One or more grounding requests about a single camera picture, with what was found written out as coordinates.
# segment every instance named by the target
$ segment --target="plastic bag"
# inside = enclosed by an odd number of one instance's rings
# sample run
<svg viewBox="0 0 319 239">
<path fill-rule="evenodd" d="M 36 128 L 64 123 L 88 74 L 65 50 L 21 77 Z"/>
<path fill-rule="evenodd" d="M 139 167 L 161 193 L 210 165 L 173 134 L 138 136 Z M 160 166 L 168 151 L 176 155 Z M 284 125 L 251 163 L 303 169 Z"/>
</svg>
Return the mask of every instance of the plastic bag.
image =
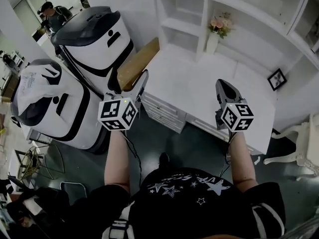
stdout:
<svg viewBox="0 0 319 239">
<path fill-rule="evenodd" d="M 18 114 L 21 115 L 30 104 L 36 103 L 41 98 L 62 95 L 66 91 L 66 85 L 50 85 L 44 77 L 56 78 L 59 75 L 60 72 L 51 65 L 28 66 L 23 69 L 17 90 Z"/>
</svg>

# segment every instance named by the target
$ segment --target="star graphic on shirt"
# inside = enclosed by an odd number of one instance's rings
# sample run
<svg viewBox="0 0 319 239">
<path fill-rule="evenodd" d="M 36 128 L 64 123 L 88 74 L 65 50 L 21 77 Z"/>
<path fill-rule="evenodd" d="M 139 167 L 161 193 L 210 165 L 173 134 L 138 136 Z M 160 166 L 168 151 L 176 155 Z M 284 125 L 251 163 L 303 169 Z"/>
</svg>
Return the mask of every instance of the star graphic on shirt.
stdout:
<svg viewBox="0 0 319 239">
<path fill-rule="evenodd" d="M 155 188 L 156 189 L 156 193 L 159 192 L 160 188 L 163 187 L 163 186 L 168 186 L 167 184 L 165 184 L 164 182 L 161 182 L 161 183 L 155 183 L 155 186 L 152 186 L 148 189 L 153 189 Z"/>
<path fill-rule="evenodd" d="M 191 183 L 191 187 L 194 187 L 194 188 L 195 188 L 196 185 L 197 185 L 197 183 L 196 183 L 195 181 Z"/>
<path fill-rule="evenodd" d="M 169 194 L 171 197 L 174 197 L 174 193 L 180 192 L 179 190 L 175 189 L 175 186 L 171 186 L 170 188 L 163 187 L 163 189 L 165 189 L 163 195 Z"/>
<path fill-rule="evenodd" d="M 200 205 L 202 205 L 203 203 L 206 203 L 206 202 L 204 201 L 204 198 L 198 198 L 197 203 L 199 203 Z"/>
<path fill-rule="evenodd" d="M 230 188 L 230 186 L 223 187 L 223 182 L 224 182 L 224 180 L 220 180 L 220 181 L 217 182 L 216 184 L 212 184 L 212 183 L 206 182 L 206 184 L 209 186 L 209 189 L 207 189 L 207 190 L 208 190 L 208 191 L 213 190 L 213 191 L 215 191 L 215 193 L 216 193 L 218 196 L 220 196 L 222 190 L 225 190 L 225 189 L 229 189 L 229 188 Z"/>
</svg>

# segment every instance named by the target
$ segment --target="flower vase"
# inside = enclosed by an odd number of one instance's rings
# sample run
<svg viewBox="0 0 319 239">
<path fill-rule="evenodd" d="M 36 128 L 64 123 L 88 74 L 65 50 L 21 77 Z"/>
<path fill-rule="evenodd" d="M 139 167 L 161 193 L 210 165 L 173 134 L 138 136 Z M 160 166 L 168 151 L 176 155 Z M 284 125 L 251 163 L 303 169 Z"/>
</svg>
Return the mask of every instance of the flower vase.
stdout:
<svg viewBox="0 0 319 239">
<path fill-rule="evenodd" d="M 219 35 L 215 34 L 215 33 L 210 33 L 209 34 L 209 38 L 208 38 L 208 42 L 207 42 L 207 46 L 206 46 L 206 52 L 209 54 L 214 54 L 215 50 L 217 48 L 217 44 L 218 44 L 218 39 L 219 39 Z"/>
</svg>

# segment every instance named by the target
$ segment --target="shoe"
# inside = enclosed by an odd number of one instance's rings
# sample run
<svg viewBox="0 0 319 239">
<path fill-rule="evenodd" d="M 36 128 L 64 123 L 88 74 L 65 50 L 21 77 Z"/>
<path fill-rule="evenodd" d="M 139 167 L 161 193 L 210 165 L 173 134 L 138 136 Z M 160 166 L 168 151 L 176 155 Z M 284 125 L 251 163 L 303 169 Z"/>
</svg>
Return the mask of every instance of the shoe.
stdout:
<svg viewBox="0 0 319 239">
<path fill-rule="evenodd" d="M 159 169 L 168 169 L 169 167 L 169 156 L 163 152 L 159 157 Z"/>
</svg>

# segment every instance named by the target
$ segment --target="black picture frame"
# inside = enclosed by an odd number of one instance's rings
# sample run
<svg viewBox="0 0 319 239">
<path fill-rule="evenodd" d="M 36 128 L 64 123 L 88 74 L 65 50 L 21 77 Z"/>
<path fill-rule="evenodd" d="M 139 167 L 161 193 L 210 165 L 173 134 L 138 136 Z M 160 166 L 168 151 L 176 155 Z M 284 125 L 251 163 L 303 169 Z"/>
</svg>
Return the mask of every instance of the black picture frame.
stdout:
<svg viewBox="0 0 319 239">
<path fill-rule="evenodd" d="M 280 82 L 277 85 L 274 85 L 274 83 L 272 82 L 272 80 L 277 80 L 275 77 L 279 76 Z M 280 68 L 278 68 L 278 70 L 276 72 L 274 72 L 271 76 L 268 77 L 268 82 L 271 86 L 271 88 L 273 89 L 273 91 L 277 90 L 278 88 L 280 88 L 283 84 L 285 84 L 287 82 L 287 79 L 285 78 L 283 72 L 280 70 Z"/>
</svg>

